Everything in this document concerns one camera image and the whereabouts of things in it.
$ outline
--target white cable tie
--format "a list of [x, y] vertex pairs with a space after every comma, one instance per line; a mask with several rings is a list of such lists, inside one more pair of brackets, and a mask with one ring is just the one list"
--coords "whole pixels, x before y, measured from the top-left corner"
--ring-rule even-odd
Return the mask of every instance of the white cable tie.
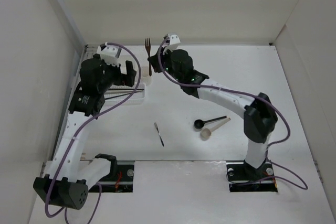
[[65, 137], [63, 136], [64, 139], [68, 139], [68, 140], [80, 140], [79, 138], [73, 136], [73, 137]]
[[216, 103], [217, 104], [220, 104], [220, 102], [218, 102], [218, 99], [219, 99], [219, 93], [220, 93], [220, 90], [222, 89], [222, 86], [219, 86], [219, 89], [217, 89], [217, 97], [216, 97]]

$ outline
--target screw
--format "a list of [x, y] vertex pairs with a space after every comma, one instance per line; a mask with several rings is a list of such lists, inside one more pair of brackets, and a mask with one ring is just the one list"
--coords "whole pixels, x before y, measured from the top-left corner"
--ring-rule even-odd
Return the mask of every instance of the screw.
[[234, 175], [233, 171], [234, 171], [233, 168], [229, 168], [229, 169], [227, 170], [228, 175], [229, 175], [229, 176], [233, 176], [233, 175]]
[[133, 177], [134, 171], [132, 169], [127, 170], [127, 176]]
[[266, 173], [267, 173], [268, 175], [270, 175], [270, 176], [274, 174], [272, 168], [267, 168], [267, 169], [266, 169]]

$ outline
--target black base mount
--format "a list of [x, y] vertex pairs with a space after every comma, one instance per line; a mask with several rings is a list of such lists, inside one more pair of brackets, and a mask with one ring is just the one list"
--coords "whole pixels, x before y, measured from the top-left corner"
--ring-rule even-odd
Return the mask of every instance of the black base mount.
[[243, 185], [246, 182], [257, 181], [274, 174], [270, 163], [263, 163], [255, 169], [245, 161], [226, 161], [226, 178], [229, 181], [230, 192], [246, 191], [278, 191], [275, 179], [269, 178], [261, 183]]
[[[44, 202], [46, 202], [51, 181], [52, 179], [48, 175], [44, 178], [35, 178], [33, 188]], [[68, 178], [63, 178], [61, 181], [57, 180], [52, 189], [49, 204], [77, 210], [81, 209], [89, 192], [85, 182], [85, 180], [78, 180], [75, 183], [68, 182]]]

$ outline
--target wooden handle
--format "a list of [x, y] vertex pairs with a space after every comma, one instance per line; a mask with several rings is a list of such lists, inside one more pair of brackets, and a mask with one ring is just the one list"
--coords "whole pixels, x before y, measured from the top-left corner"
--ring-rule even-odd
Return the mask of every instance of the wooden handle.
[[218, 129], [219, 127], [223, 126], [224, 124], [226, 124], [228, 121], [230, 121], [231, 118], [226, 118], [224, 120], [222, 120], [220, 123], [218, 123], [215, 127], [209, 129], [211, 132], [214, 132], [216, 129]]
[[149, 63], [149, 76], [152, 76], [152, 66], [150, 63]]

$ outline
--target white table surface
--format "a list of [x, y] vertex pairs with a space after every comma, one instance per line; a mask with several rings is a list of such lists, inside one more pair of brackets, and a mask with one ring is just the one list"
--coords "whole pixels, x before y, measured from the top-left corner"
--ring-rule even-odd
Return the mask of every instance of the white table surface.
[[[275, 48], [181, 48], [192, 56], [195, 69], [219, 83], [269, 95], [292, 129], [292, 137], [272, 147], [269, 156], [302, 176], [309, 190], [278, 180], [279, 193], [230, 193], [225, 162], [218, 161], [244, 159], [247, 139], [243, 121], [225, 108], [187, 96], [162, 74], [154, 74], [142, 105], [120, 107], [91, 126], [87, 158], [107, 153], [118, 159], [141, 161], [135, 166], [134, 192], [103, 194], [92, 223], [334, 223]], [[146, 64], [143, 47], [130, 49]], [[229, 115], [232, 120], [203, 142], [199, 132], [193, 130], [193, 121], [221, 115]], [[158, 139], [155, 121], [165, 147]], [[284, 124], [279, 121], [271, 141], [285, 135]], [[297, 182], [281, 169], [275, 168], [275, 174]], [[70, 211], [71, 223], [86, 223], [96, 199], [96, 194], [90, 194], [81, 211]], [[48, 219], [43, 205], [37, 198], [30, 224], [64, 223], [63, 216]]]

